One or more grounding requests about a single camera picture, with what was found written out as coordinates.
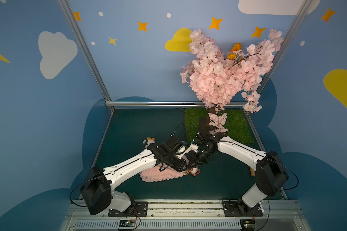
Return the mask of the white orange duck plush charm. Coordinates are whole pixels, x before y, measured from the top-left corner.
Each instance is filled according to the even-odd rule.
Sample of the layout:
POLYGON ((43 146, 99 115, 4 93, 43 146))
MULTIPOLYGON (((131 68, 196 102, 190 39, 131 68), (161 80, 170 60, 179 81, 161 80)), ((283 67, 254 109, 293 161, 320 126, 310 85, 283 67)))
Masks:
POLYGON ((145 148, 147 148, 148 146, 150 146, 151 144, 155 144, 155 138, 146 138, 144 141, 143 141, 143 145, 145 148))

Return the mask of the pink fluffy knitted bag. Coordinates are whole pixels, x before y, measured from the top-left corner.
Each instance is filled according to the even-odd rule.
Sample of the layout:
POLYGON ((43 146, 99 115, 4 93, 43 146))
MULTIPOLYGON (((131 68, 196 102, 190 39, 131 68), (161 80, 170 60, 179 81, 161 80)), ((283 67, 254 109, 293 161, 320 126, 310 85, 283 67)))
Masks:
POLYGON ((144 182, 160 182, 165 180, 181 178, 190 173, 191 169, 183 172, 177 172, 166 164, 159 164, 158 166, 154 166, 146 170, 143 170, 139 173, 139 176, 144 182))

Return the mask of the white red kitty plush charm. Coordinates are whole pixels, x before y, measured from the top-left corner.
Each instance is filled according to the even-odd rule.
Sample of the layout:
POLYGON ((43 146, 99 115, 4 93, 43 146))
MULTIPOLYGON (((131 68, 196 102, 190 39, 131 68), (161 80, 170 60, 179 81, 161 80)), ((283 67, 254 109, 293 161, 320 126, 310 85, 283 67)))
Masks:
POLYGON ((198 168, 198 167, 196 167, 196 168, 192 168, 191 170, 190 170, 190 174, 192 175, 192 176, 197 176, 198 174, 200 173, 200 169, 198 168))

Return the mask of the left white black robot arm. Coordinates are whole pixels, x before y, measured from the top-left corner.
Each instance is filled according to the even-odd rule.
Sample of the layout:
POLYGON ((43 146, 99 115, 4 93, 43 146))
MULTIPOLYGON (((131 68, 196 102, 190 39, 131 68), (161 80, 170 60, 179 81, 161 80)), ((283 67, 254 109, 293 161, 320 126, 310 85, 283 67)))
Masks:
POLYGON ((132 196, 115 189, 134 175, 162 164, 161 171, 171 167, 177 172, 188 169, 183 156, 190 151, 189 147, 177 137, 162 144, 151 143, 141 153, 113 166, 90 169, 81 186, 81 194, 91 215, 101 213, 107 208, 120 213, 131 214, 136 203, 132 196))

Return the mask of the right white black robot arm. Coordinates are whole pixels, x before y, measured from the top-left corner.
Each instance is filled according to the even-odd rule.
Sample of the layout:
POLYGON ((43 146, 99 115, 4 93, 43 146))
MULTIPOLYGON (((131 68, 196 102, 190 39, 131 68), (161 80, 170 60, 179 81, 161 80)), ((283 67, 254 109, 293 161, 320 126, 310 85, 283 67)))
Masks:
POLYGON ((255 171, 255 184, 238 199, 238 211, 245 213, 269 196, 274 196, 288 181, 289 175, 279 154, 259 151, 235 141, 224 133, 209 136, 198 134, 202 145, 191 144, 184 152, 189 161, 187 168, 193 169, 207 163, 212 153, 227 154, 255 171))

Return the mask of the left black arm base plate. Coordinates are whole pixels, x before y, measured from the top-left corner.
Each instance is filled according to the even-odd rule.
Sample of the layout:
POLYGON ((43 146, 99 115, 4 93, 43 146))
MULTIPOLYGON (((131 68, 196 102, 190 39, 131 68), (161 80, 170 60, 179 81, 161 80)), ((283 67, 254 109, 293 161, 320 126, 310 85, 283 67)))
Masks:
POLYGON ((110 209, 108 213, 108 217, 146 217, 148 210, 148 202, 146 201, 138 201, 132 203, 124 212, 120 212, 115 209, 110 209))

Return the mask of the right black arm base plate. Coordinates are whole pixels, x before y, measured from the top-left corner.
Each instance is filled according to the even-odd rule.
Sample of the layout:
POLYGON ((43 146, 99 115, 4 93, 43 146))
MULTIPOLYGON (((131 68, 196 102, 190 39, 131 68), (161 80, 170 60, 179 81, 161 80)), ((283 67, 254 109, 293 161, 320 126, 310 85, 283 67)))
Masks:
POLYGON ((253 208, 249 208, 245 203, 240 204, 237 201, 222 201, 224 215, 226 217, 262 217, 263 211, 259 204, 253 208))

